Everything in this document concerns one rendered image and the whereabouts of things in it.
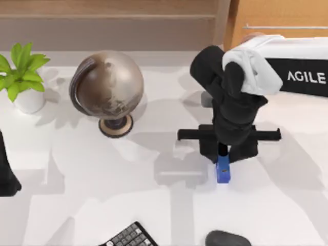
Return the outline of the blue stapler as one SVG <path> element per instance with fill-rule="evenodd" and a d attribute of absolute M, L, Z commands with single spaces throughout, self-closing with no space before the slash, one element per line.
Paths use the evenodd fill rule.
<path fill-rule="evenodd" d="M 229 154 L 218 155 L 216 161 L 217 183 L 229 183 L 231 180 Z"/>

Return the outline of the dark grey computer mouse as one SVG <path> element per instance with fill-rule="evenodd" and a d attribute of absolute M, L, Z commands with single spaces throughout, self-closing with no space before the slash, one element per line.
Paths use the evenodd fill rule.
<path fill-rule="evenodd" d="M 247 238 L 221 230 L 210 231 L 204 244 L 205 246 L 252 246 Z"/>

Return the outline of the brown and silver globe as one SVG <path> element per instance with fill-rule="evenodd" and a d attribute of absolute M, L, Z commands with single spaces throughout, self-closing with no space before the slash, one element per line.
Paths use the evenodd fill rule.
<path fill-rule="evenodd" d="M 69 84 L 72 105 L 98 118 L 109 138 L 121 138 L 134 126 L 131 115 L 144 94 L 144 77 L 135 60 L 119 51 L 91 54 L 77 66 Z"/>

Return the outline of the black keyboard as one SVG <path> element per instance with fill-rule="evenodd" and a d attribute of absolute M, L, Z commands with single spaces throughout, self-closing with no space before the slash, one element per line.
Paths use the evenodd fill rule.
<path fill-rule="evenodd" d="M 140 222 L 135 221 L 98 246 L 159 246 Z"/>

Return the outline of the wooden cupboard door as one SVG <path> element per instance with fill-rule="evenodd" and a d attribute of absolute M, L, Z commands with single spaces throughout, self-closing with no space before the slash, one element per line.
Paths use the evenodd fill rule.
<path fill-rule="evenodd" d="M 232 48 L 255 32 L 285 37 L 328 36 L 328 30 L 244 29 L 246 24 L 328 26 L 328 0 L 230 0 L 223 46 L 226 50 Z"/>

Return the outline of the open wooden shelf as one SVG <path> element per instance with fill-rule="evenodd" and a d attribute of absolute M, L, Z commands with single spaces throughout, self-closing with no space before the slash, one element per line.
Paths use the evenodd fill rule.
<path fill-rule="evenodd" d="M 223 44 L 232 0 L 0 0 L 0 51 L 196 51 Z"/>

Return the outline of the green plant in white pot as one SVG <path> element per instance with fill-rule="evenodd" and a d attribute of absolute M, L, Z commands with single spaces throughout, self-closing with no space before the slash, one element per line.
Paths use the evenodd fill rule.
<path fill-rule="evenodd" d="M 45 104 L 45 80 L 39 69 L 51 59 L 42 53 L 32 53 L 33 43 L 17 42 L 10 50 L 10 59 L 0 53 L 0 92 L 5 91 L 10 102 L 21 112 L 33 114 Z"/>

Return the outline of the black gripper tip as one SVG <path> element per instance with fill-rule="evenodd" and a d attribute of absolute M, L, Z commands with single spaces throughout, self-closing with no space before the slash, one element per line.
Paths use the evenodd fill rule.
<path fill-rule="evenodd" d="M 8 161 L 5 142 L 0 130 L 0 197 L 12 197 L 22 189 Z"/>

